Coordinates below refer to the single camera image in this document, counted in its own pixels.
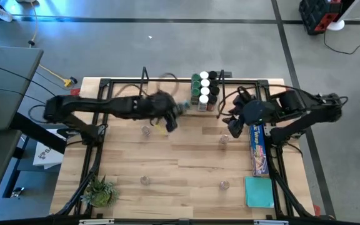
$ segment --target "potted plant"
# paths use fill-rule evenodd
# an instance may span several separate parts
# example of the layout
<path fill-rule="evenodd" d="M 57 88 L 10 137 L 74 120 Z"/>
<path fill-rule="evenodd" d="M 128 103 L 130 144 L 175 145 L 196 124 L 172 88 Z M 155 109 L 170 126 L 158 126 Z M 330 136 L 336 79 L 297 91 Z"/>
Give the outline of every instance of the potted plant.
<path fill-rule="evenodd" d="M 110 207 L 119 197 L 119 191 L 113 185 L 112 182 L 105 182 L 105 176 L 101 181 L 94 176 L 84 195 L 80 196 L 81 201 L 97 208 Z"/>

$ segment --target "concrete floor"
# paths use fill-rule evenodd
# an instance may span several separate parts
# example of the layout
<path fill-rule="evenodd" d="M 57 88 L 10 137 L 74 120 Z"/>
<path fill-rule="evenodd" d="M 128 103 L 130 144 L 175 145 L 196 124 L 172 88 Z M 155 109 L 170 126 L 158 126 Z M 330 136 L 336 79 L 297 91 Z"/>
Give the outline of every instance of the concrete floor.
<path fill-rule="evenodd" d="M 299 0 L 277 3 L 283 20 L 300 20 Z M 33 15 L 28 4 L 5 0 L 2 5 L 18 19 Z M 210 68 L 232 71 L 235 78 L 283 78 L 292 85 L 271 0 L 40 0 L 36 11 L 42 16 L 36 39 L 36 46 L 44 49 L 42 64 L 66 77 L 74 76 L 79 82 L 89 76 L 140 76 L 146 66 L 150 76 L 169 71 L 189 77 L 195 71 Z M 57 16 L 69 17 L 73 22 L 55 21 Z M 360 17 L 360 2 L 350 17 Z M 112 18 L 244 21 L 162 23 L 120 22 Z M 268 24 L 253 24 L 254 19 L 268 20 Z M 0 21 L 0 45 L 27 47 L 34 27 L 34 21 Z M 285 24 L 284 31 L 301 88 L 312 93 L 349 96 L 338 122 L 317 124 L 312 131 L 337 219 L 360 222 L 360 49 L 352 56 L 332 52 L 323 45 L 323 35 L 308 36 L 302 25 Z M 360 44 L 360 25 L 347 25 L 342 31 L 326 35 L 330 46 L 352 51 Z M 39 72 L 59 82 L 42 69 Z M 38 75 L 34 80 L 56 94 L 68 93 Z M 50 98 L 33 85 L 27 94 Z M 27 114 L 33 104 L 25 99 L 19 111 Z M 301 139 L 301 149 L 312 200 L 323 211 L 305 137 Z M 48 194 L 51 192 L 45 191 L 34 198 Z M 47 206 L 35 207 L 46 212 Z"/>

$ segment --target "wooden table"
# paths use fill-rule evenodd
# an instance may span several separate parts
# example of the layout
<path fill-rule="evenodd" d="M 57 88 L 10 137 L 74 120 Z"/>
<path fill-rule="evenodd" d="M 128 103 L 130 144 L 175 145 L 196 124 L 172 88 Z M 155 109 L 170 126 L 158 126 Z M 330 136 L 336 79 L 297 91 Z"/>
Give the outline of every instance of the wooden table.
<path fill-rule="evenodd" d="M 84 78 L 80 96 L 96 98 L 99 80 L 98 77 Z M 284 84 L 284 81 L 269 79 L 269 83 Z M 114 95 L 124 85 L 115 84 Z M 227 84 L 226 93 L 238 86 Z M 173 82 L 161 83 L 161 89 L 169 93 L 173 87 Z M 154 93 L 156 82 L 145 84 L 143 89 Z M 121 96 L 137 95 L 138 91 L 129 87 Z M 270 88 L 271 94 L 281 91 L 284 88 Z M 189 99 L 189 93 L 190 83 L 180 83 L 174 99 Z M 235 96 L 228 98 L 225 111 L 233 107 L 231 102 Z M 244 128 L 239 139 L 231 138 L 227 149 L 220 150 L 219 138 L 229 131 L 226 124 L 216 119 L 216 113 L 188 111 L 178 119 L 179 127 L 174 132 L 168 135 L 152 127 L 149 137 L 141 133 L 141 126 L 148 125 L 149 121 L 109 116 L 99 176 L 106 175 L 106 180 L 116 183 L 121 195 L 113 207 L 94 208 L 93 214 L 103 213 L 105 218 L 116 219 L 265 219 L 267 214 L 274 216 L 274 209 L 245 205 L 244 177 L 252 176 L 248 130 Z M 77 112 L 76 116 L 91 123 L 93 114 Z M 303 159 L 289 146 L 283 150 L 289 187 L 306 210 L 314 214 Z M 66 149 L 50 213 L 59 211 L 78 188 L 85 151 L 86 147 L 80 144 Z M 151 184 L 142 185 L 141 176 L 148 176 Z M 229 181 L 230 188 L 220 190 L 221 181 Z M 284 194 L 278 189 L 285 212 Z"/>

